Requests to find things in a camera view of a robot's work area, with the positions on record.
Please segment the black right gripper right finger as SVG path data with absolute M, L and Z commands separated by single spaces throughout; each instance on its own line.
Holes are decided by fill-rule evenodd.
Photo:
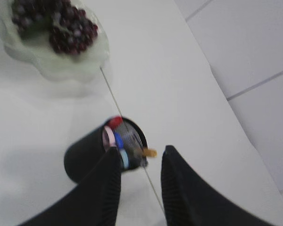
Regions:
M 162 200 L 169 226 L 268 226 L 211 187 L 167 145 L 161 164 Z

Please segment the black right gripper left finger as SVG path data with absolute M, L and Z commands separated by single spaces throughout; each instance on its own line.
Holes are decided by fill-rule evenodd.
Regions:
M 113 147 L 70 193 L 23 225 L 114 226 L 120 192 L 121 160 Z

